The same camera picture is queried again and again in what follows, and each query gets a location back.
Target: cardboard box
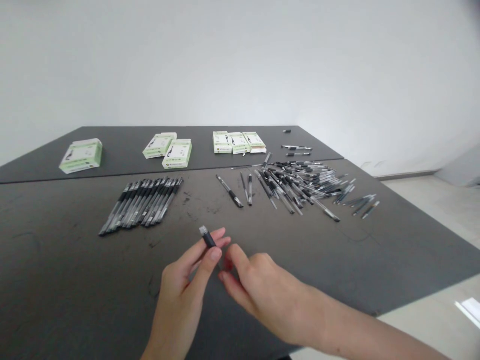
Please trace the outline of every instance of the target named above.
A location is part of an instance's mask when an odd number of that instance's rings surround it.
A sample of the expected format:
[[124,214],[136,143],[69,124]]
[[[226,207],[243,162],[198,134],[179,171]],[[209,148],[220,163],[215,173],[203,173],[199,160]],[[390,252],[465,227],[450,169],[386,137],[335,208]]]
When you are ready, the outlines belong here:
[[213,132],[213,152],[215,154],[231,154],[232,144],[228,131]]
[[102,142],[95,138],[74,141],[60,163],[60,170],[65,174],[98,168],[102,161]]
[[189,166],[192,139],[173,140],[162,161],[164,169],[182,169]]
[[250,145],[241,132],[231,132],[228,136],[230,136],[233,155],[250,152]]
[[169,150],[173,140],[177,140],[176,132],[162,132],[153,137],[148,146],[143,150],[146,159],[162,158]]
[[256,132],[244,132],[243,136],[247,140],[248,145],[250,145],[250,153],[259,154],[267,152],[265,143]]

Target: wrist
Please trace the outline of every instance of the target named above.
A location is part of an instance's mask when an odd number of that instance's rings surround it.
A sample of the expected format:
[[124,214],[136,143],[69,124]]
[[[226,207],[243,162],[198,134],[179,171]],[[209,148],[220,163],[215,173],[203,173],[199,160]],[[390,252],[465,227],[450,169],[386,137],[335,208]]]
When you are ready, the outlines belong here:
[[303,329],[301,346],[323,353],[332,354],[342,336],[342,304],[320,290],[308,287],[308,306],[305,307],[302,321],[307,324]]

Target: pile of pens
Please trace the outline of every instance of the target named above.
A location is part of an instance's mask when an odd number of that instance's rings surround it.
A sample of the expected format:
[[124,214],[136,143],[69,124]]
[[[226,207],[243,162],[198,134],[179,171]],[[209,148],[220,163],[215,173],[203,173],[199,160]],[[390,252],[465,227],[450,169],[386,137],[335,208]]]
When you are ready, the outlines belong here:
[[146,228],[160,224],[184,179],[144,179],[129,183],[101,228],[100,236],[138,225]]
[[[319,200],[336,197],[333,204],[340,205],[355,190],[354,183],[357,180],[354,178],[351,181],[344,181],[343,179],[348,174],[337,176],[335,169],[316,161],[276,162],[269,164],[266,170],[263,172],[263,176],[257,170],[255,172],[258,173],[259,180],[263,179],[267,184],[273,184],[276,190],[279,189],[274,195],[284,202],[291,214],[293,214],[291,206],[287,206],[286,200],[290,201],[293,206],[296,205],[296,210],[300,215],[302,213],[298,208],[302,209],[303,207],[300,205],[308,202],[322,208],[336,222],[339,222],[340,219]],[[270,191],[265,189],[265,192],[272,201],[272,196],[269,195]],[[342,205],[349,205],[351,208],[358,207],[353,213],[353,216],[356,216],[374,201],[375,196],[376,194],[363,196]],[[361,217],[362,220],[366,219],[379,204],[380,202],[377,201],[371,205]]]

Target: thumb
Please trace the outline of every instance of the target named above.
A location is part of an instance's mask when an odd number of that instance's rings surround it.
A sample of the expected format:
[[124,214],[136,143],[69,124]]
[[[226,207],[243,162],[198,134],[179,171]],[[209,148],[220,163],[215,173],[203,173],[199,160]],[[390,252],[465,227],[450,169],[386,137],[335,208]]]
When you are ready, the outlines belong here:
[[187,288],[187,291],[192,292],[195,297],[204,297],[205,289],[209,283],[210,276],[214,272],[215,266],[220,261],[222,257],[222,250],[219,247],[212,247],[203,257],[196,275],[193,278],[190,286]]

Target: tiled floor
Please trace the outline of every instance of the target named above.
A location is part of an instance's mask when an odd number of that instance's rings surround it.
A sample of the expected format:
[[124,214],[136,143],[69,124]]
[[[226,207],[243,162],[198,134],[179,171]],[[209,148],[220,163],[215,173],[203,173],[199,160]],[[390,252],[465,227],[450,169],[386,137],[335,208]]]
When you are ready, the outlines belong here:
[[[438,222],[480,249],[480,189],[454,187],[435,176],[385,181]],[[480,301],[480,275],[447,288],[379,319],[429,344],[451,359],[480,359],[480,329],[454,305],[469,298]],[[293,360],[338,359],[312,349]]]

